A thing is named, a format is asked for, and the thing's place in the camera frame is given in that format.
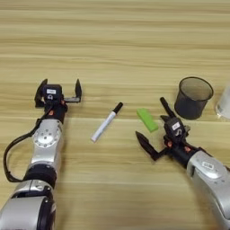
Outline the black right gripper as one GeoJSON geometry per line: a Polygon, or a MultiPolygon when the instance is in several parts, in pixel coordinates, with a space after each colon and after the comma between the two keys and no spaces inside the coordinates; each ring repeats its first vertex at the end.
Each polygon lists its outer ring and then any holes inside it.
{"type": "MultiPolygon", "coordinates": [[[[164,97],[160,98],[160,102],[169,117],[176,117],[164,97]]],[[[199,151],[199,147],[192,146],[187,142],[186,137],[189,135],[189,131],[189,126],[180,128],[178,136],[166,131],[166,134],[164,135],[165,148],[161,152],[157,152],[150,145],[149,140],[140,132],[136,132],[136,136],[139,144],[149,153],[154,161],[157,161],[164,155],[168,155],[176,160],[183,168],[186,168],[191,157],[199,151]]]]}

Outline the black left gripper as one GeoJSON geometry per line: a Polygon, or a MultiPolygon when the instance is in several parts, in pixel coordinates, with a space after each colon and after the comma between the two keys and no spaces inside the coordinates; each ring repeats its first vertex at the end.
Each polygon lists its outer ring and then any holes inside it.
{"type": "MultiPolygon", "coordinates": [[[[35,107],[43,108],[44,101],[43,97],[43,87],[48,83],[47,79],[44,79],[40,86],[37,89],[37,92],[34,97],[35,107]]],[[[64,122],[66,112],[68,110],[67,105],[69,103],[79,103],[82,98],[82,87],[80,84],[80,80],[77,79],[75,83],[75,97],[72,98],[62,98],[60,101],[47,101],[45,103],[45,118],[46,119],[57,119],[61,123],[64,122]]]]}

